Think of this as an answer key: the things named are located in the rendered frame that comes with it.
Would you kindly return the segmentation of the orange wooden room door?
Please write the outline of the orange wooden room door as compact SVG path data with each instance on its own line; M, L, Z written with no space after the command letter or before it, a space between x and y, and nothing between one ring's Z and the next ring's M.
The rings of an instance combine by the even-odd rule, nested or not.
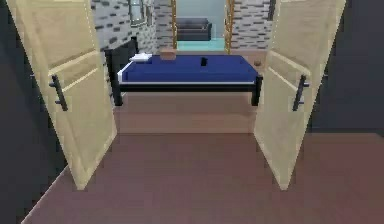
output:
M172 25L172 47L177 49L177 23L176 23L176 0L171 2L171 25Z
M231 52L232 29L235 0L226 0L224 17L224 49L227 54Z

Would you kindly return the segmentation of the white pillow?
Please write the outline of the white pillow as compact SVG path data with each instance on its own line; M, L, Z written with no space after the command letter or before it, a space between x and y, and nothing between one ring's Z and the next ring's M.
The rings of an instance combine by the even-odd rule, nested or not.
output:
M151 54L147 53L138 53L135 54L133 57L130 58L130 61L137 62L137 63L144 63L150 61L152 58Z

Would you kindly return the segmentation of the blue bed with black frame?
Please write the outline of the blue bed with black frame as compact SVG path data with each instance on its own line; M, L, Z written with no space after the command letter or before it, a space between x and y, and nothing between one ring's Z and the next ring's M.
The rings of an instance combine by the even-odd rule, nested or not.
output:
M114 104L121 106L124 92L249 92L251 104L259 104L263 77L241 55L177 55L148 62L130 58L138 54L138 41L104 51ZM200 65L202 57L208 59Z

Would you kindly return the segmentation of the pale wooden room door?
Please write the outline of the pale wooden room door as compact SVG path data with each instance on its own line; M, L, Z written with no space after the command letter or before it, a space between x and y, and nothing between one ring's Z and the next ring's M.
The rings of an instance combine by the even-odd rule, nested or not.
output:
M279 188L289 187L346 0L276 0L254 136ZM300 76L309 87L293 111Z
M86 188L116 137L90 0L6 0L76 188ZM49 86L56 74L63 111Z

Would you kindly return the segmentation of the grey framed window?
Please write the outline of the grey framed window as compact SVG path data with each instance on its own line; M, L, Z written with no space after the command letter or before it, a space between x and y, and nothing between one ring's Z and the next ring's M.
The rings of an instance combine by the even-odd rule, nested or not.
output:
M145 20L144 16L144 0L128 0L129 15L132 26L138 26Z

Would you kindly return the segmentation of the brown box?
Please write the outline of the brown box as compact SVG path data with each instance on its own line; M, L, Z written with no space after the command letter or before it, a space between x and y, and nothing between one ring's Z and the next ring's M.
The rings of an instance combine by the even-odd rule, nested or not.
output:
M174 48L161 48L159 50L159 55L162 60L175 60L177 50Z

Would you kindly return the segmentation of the dark grey sofa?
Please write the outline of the dark grey sofa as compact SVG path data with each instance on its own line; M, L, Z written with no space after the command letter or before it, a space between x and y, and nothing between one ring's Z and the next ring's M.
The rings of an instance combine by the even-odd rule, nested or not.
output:
M207 18L177 18L178 41L210 41L212 24Z

